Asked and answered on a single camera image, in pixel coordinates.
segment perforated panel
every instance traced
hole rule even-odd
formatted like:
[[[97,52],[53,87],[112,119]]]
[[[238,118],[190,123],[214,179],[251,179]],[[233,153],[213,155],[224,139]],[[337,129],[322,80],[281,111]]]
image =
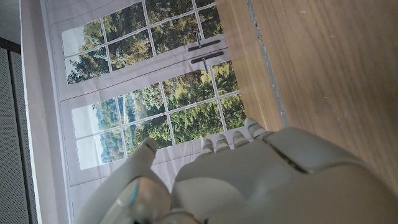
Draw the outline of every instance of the perforated panel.
[[[25,176],[27,177],[26,190],[28,191],[28,199],[31,212],[32,224],[37,223],[37,213],[35,204],[35,193],[32,179],[32,167],[30,165],[30,153],[29,153],[29,139],[27,133],[27,121],[26,121],[26,110],[25,110],[25,96],[24,96],[24,80],[22,77],[22,60],[21,55],[11,52],[12,60],[12,76],[14,82],[14,99],[17,102],[16,113],[19,122],[19,136],[22,142],[22,153],[25,164]]]
[[[7,51],[0,49],[0,223],[29,223]]]

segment green foliage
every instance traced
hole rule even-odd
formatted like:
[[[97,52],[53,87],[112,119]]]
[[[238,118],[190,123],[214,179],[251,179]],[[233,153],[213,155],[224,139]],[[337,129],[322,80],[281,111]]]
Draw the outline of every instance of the green foliage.
[[[161,116],[143,123],[124,128],[127,156],[146,138],[153,138],[159,148],[172,145],[167,117]]]
[[[104,43],[104,36],[101,30],[101,21],[99,19],[83,26],[83,36],[85,44],[81,46],[80,52],[92,49]]]
[[[124,124],[165,111],[159,83],[123,94],[118,103]]]
[[[115,71],[152,57],[148,30],[141,31],[109,45],[112,69]]]
[[[96,110],[95,116],[98,119],[98,127],[100,130],[113,128],[119,124],[114,98],[95,103],[92,107],[93,110]],[[101,160],[103,163],[124,158],[120,129],[100,134],[100,141],[103,148],[103,153],[101,153]]]
[[[223,33],[216,6],[199,11],[199,17],[205,38]]]
[[[169,110],[215,96],[211,75],[196,70],[163,82]]]
[[[177,144],[223,131],[215,101],[176,112],[170,119]]]
[[[193,9],[191,0],[146,0],[145,4],[151,24]]]
[[[197,7],[207,6],[210,3],[213,3],[214,0],[195,0],[197,3]]]
[[[114,128],[119,124],[114,98],[95,103],[92,107],[96,110],[99,130]]]
[[[195,14],[162,23],[151,29],[157,54],[176,49],[196,41],[199,32]]]
[[[243,126],[246,114],[240,94],[223,98],[221,105],[228,130]]]
[[[120,129],[109,131],[100,135],[102,163],[117,161],[124,158],[124,149]]]
[[[200,0],[198,5],[204,6],[211,2],[213,1]],[[146,7],[149,21],[152,24],[193,9],[191,0],[146,0]],[[223,30],[215,6],[201,10],[199,14],[206,38],[222,33]],[[142,2],[137,2],[132,6],[105,16],[103,20],[108,41],[134,32],[146,25]],[[151,29],[157,54],[195,42],[195,33],[199,32],[195,14],[165,22]],[[80,47],[80,52],[104,43],[99,19],[84,25],[83,37],[84,44]],[[109,57],[113,70],[153,57],[148,31],[144,30],[110,44]],[[67,59],[66,64],[73,67],[73,69],[67,71],[68,85],[109,73],[108,58],[104,47]]]
[[[74,68],[74,70],[71,70],[68,74],[68,85],[109,73],[105,47],[66,60],[68,60],[67,63],[70,63]]]
[[[133,4],[104,17],[106,39],[122,37],[146,26],[142,2]]]
[[[213,72],[220,96],[239,90],[231,61],[214,65]]]

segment wooden table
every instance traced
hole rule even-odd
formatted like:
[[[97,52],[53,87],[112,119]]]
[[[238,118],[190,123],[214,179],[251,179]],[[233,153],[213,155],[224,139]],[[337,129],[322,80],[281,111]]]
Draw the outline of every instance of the wooden table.
[[[351,151],[398,195],[398,1],[251,2],[258,32],[246,0],[216,0],[247,115]]]

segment window pane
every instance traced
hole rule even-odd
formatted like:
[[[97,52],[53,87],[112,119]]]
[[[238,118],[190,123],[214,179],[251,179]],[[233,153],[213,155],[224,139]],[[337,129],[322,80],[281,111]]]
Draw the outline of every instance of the window pane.
[[[109,73],[105,47],[86,54],[65,58],[68,85]]]
[[[122,37],[146,26],[142,2],[104,17],[107,41]]]
[[[120,129],[76,141],[80,170],[125,158]]]
[[[63,55],[69,56],[104,43],[99,19],[62,32]]]
[[[213,73],[220,96],[239,90],[231,61],[214,65]]]
[[[118,103],[123,124],[165,112],[159,83],[118,96]]]
[[[126,141],[127,156],[129,156],[146,138],[155,139],[159,149],[172,145],[172,138],[170,136],[166,116],[125,127],[123,131],[124,140]]]
[[[223,107],[226,128],[230,130],[242,127],[246,115],[244,113],[241,95],[237,94],[223,98],[221,99],[221,105]]]
[[[216,101],[173,113],[170,118],[177,144],[223,131]]]
[[[119,125],[114,98],[72,110],[75,137],[81,138]]]
[[[216,6],[199,11],[199,17],[205,39],[223,33]]]
[[[195,0],[197,2],[197,7],[207,6],[210,3],[213,3],[214,0]]]
[[[215,97],[211,75],[196,70],[163,82],[169,110]]]
[[[176,49],[196,41],[199,32],[195,14],[165,22],[152,28],[157,54]]]
[[[146,0],[145,5],[151,24],[193,10],[191,0]]]
[[[152,57],[148,30],[109,45],[112,69],[115,71]]]

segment white robotic hand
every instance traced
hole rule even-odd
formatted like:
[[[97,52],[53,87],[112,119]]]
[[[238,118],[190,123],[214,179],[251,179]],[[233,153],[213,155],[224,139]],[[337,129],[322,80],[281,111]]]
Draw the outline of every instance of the white robotic hand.
[[[154,223],[170,212],[169,191],[150,169],[157,150],[148,138],[80,210],[74,223]]]
[[[397,223],[398,199],[361,160],[306,131],[206,139],[171,195],[151,171],[153,139],[99,187],[75,223]]]

